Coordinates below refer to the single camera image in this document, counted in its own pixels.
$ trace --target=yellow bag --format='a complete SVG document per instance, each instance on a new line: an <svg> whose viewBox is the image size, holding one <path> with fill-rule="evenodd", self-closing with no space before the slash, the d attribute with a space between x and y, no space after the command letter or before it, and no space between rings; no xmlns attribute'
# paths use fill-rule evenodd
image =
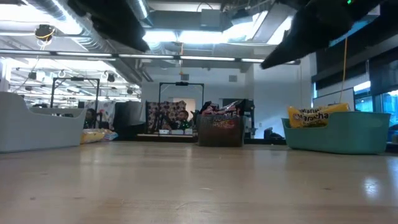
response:
<svg viewBox="0 0 398 224"><path fill-rule="evenodd" d="M80 144L98 142L105 137L105 132L101 129L84 129L81 134Z"/></svg>
<svg viewBox="0 0 398 224"><path fill-rule="evenodd" d="M315 128L323 127L328 124L329 115L333 112L349 111L348 103L340 103L331 106L321 106L319 108L298 110L289 107L289 121L292 128Z"/></svg>

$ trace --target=light fixture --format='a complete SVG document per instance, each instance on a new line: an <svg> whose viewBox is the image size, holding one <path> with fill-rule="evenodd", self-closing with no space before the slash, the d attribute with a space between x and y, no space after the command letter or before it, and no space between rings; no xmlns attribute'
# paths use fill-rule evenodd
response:
<svg viewBox="0 0 398 224"><path fill-rule="evenodd" d="M283 23L275 30L272 37L268 40L267 44L278 45L282 42L286 30L290 29L293 17L289 16Z"/></svg>
<svg viewBox="0 0 398 224"><path fill-rule="evenodd" d="M172 55L129 55L120 54L121 58L144 58L144 59L173 59Z"/></svg>
<svg viewBox="0 0 398 224"><path fill-rule="evenodd" d="M29 97L38 97L38 98L51 98L51 94L35 94L35 93L19 93L24 96ZM85 96L85 95L54 95L55 99L62 99L62 98L75 98L77 100L95 100L96 96ZM137 98L137 95L129 95L129 96L99 96L98 100L131 100L131 101L140 101Z"/></svg>
<svg viewBox="0 0 398 224"><path fill-rule="evenodd" d="M86 53L86 52L57 52L61 56L81 56L81 57L112 57L112 54Z"/></svg>
<svg viewBox="0 0 398 224"><path fill-rule="evenodd" d="M87 58L87 60L100 60L100 61L107 61L107 62L114 62L116 61L116 58L98 58L98 57L90 57Z"/></svg>
<svg viewBox="0 0 398 224"><path fill-rule="evenodd" d="M174 42L177 41L177 36L169 30L148 30L142 39L146 42Z"/></svg>
<svg viewBox="0 0 398 224"><path fill-rule="evenodd" d="M96 86L79 86L79 88L97 89ZM115 86L100 86L101 90L117 90Z"/></svg>
<svg viewBox="0 0 398 224"><path fill-rule="evenodd" d="M183 31L178 41L186 44L220 44L228 42L221 32L207 31Z"/></svg>
<svg viewBox="0 0 398 224"><path fill-rule="evenodd" d="M359 85L354 86L354 91L361 91L361 90L365 90L367 88L371 87L371 82L370 81L366 81L364 83L361 83Z"/></svg>
<svg viewBox="0 0 398 224"><path fill-rule="evenodd" d="M249 63L262 63L264 59L256 59L256 58L242 58L242 62L249 62Z"/></svg>
<svg viewBox="0 0 398 224"><path fill-rule="evenodd" d="M0 49L0 54L50 55L50 52L41 51L41 50L4 50L4 49Z"/></svg>
<svg viewBox="0 0 398 224"><path fill-rule="evenodd" d="M233 62L235 58L227 57L201 57L201 56L180 56L182 60L211 60L211 61L222 61L222 62Z"/></svg>
<svg viewBox="0 0 398 224"><path fill-rule="evenodd" d="M114 78L114 74L113 74L113 73L108 74L107 81L108 81L108 82L114 82L114 81L115 81L115 78Z"/></svg>

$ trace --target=teal plastic bin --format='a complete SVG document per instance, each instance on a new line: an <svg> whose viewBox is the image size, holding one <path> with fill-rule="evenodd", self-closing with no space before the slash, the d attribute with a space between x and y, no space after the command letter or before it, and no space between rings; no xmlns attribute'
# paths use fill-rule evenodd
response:
<svg viewBox="0 0 398 224"><path fill-rule="evenodd" d="M322 128L291 128L282 118L287 145L338 154L379 154L386 150L390 114L335 112Z"/></svg>

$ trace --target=wooden table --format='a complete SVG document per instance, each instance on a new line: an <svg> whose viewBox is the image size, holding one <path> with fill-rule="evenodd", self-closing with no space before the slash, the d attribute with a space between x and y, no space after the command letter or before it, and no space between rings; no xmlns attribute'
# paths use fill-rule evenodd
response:
<svg viewBox="0 0 398 224"><path fill-rule="evenodd" d="M1 224L398 223L398 159L110 142L0 154Z"/></svg>

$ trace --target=yellow chip bag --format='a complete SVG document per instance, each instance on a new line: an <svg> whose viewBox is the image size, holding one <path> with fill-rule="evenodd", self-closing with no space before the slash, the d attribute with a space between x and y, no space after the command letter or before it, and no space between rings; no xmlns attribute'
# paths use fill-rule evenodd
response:
<svg viewBox="0 0 398 224"><path fill-rule="evenodd" d="M348 103L340 103L319 108L298 110L294 107L288 108L290 127L292 128L315 128L328 124L329 116L333 112L349 111Z"/></svg>

